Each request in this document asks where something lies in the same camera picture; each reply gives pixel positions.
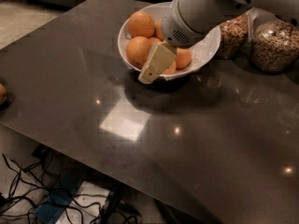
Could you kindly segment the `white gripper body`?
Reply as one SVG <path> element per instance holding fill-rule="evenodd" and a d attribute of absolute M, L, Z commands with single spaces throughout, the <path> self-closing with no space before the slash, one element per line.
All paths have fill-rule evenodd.
<path fill-rule="evenodd" d="M 195 32 L 183 19 L 179 11 L 179 1 L 174 0 L 162 17 L 161 29 L 166 41 L 177 48 L 190 48 L 205 38 L 205 34 Z"/>

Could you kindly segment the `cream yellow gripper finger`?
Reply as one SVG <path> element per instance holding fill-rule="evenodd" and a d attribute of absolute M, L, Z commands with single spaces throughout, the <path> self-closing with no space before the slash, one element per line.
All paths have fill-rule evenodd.
<path fill-rule="evenodd" d="M 154 44 L 138 80 L 143 84 L 151 84 L 171 65 L 176 56 L 177 49 L 167 42 Z"/>

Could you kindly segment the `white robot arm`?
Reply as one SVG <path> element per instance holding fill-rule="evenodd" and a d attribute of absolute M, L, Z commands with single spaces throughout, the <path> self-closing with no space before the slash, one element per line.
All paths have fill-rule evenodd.
<path fill-rule="evenodd" d="M 188 49 L 206 38 L 210 30 L 253 7 L 296 25 L 299 0 L 173 0 L 164 12 L 164 42 L 151 48 L 139 81 L 150 84 L 175 60 L 176 49 Z"/>

